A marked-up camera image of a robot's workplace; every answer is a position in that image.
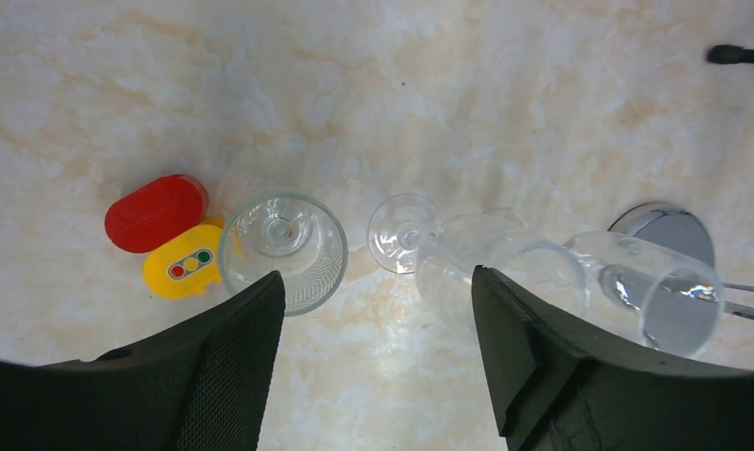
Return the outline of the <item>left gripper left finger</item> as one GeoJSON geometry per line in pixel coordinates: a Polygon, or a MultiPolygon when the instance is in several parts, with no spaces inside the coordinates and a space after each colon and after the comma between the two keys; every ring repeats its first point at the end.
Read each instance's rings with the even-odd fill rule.
{"type": "Polygon", "coordinates": [[[285,295],[270,272],[90,362],[0,360],[0,450],[256,449],[285,295]]]}

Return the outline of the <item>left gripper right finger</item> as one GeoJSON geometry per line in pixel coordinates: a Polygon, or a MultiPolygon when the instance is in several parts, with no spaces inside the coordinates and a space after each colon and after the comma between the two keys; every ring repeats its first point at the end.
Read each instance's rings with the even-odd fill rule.
{"type": "Polygon", "coordinates": [[[471,298],[510,450],[754,450],[754,371],[643,347],[494,269],[471,298]]]}

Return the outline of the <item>clear wine glass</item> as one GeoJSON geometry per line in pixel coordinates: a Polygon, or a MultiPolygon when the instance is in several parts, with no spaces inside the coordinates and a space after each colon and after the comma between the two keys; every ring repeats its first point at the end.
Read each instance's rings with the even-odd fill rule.
{"type": "Polygon", "coordinates": [[[700,353],[725,307],[714,268],[649,241],[609,231],[579,233],[563,247],[586,276],[580,313],[648,348],[681,357],[700,353]]]}
{"type": "Polygon", "coordinates": [[[413,275],[421,298],[458,326],[474,324],[470,292],[478,266],[504,273],[569,313],[587,309],[587,277],[577,258],[527,228],[513,210],[443,220],[427,198],[397,195],[372,214],[368,246],[383,268],[413,275]]]}

